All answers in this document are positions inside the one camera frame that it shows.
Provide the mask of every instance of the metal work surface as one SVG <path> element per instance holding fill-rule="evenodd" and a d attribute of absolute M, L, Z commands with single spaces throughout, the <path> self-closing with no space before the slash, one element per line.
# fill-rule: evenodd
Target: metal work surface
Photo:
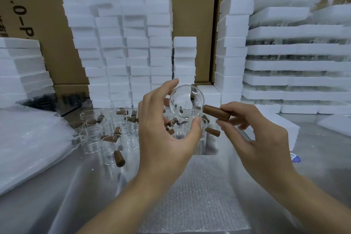
<path fill-rule="evenodd" d="M 69 122 L 77 120 L 80 111 L 65 118 Z M 301 127 L 294 149 L 301 158 L 294 164 L 296 169 L 351 206 L 351 138 L 318 126 L 316 122 L 322 115 L 282 116 Z M 207 152 L 216 154 L 240 203 L 233 209 L 243 211 L 252 228 L 247 229 L 243 222 L 242 228 L 238 226 L 238 231 L 230 233 L 304 233 L 296 229 L 302 228 L 290 213 L 248 175 L 223 133 L 214 147 Z M 0 196 L 0 233 L 74 233 L 101 211 L 125 183 L 116 166 L 103 165 L 99 154 L 87 155 L 77 149 Z"/>

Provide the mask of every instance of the glass sphere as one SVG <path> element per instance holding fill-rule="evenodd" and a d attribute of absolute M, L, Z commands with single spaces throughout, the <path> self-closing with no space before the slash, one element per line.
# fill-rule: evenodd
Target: glass sphere
<path fill-rule="evenodd" d="M 185 84 L 173 90 L 169 107 L 177 118 L 199 116 L 204 109 L 205 98 L 196 86 Z"/>

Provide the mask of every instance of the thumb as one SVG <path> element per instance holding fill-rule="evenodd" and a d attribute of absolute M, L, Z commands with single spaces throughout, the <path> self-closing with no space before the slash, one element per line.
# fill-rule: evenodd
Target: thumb
<path fill-rule="evenodd" d="M 217 120 L 216 123 L 224 131 L 238 154 L 248 154 L 252 145 L 227 121 Z"/>
<path fill-rule="evenodd" d="M 184 144 L 186 144 L 187 148 L 191 150 L 191 153 L 194 152 L 195 147 L 198 145 L 201 136 L 202 136 L 201 118 L 195 117 L 191 123 L 191 128 L 188 134 L 183 139 Z"/>

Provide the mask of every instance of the hand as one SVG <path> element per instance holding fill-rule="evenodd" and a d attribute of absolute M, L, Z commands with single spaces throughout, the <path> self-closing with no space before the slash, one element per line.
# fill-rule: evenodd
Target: hand
<path fill-rule="evenodd" d="M 175 139 L 165 129 L 164 99 L 178 82 L 178 79 L 165 82 L 139 103 L 140 165 L 136 180 L 142 180 L 160 194 L 183 173 L 202 135 L 199 117 L 194 118 L 182 140 Z"/>
<path fill-rule="evenodd" d="M 247 172 L 266 191 L 285 191 L 298 175 L 290 158 L 287 130 L 266 119 L 254 105 L 231 102 L 221 108 L 235 116 L 228 122 L 217 120 L 217 124 L 235 147 Z M 251 125 L 256 140 L 244 139 L 235 125 L 241 130 Z"/>

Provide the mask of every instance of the forearm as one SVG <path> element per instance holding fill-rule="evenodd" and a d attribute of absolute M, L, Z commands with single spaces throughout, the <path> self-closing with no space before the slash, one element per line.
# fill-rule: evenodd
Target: forearm
<path fill-rule="evenodd" d="M 316 233 L 351 233 L 351 210 L 304 176 L 298 175 L 286 193 L 272 196 Z"/>
<path fill-rule="evenodd" d="M 77 234 L 134 234 L 161 195 L 142 182 L 133 180 Z"/>

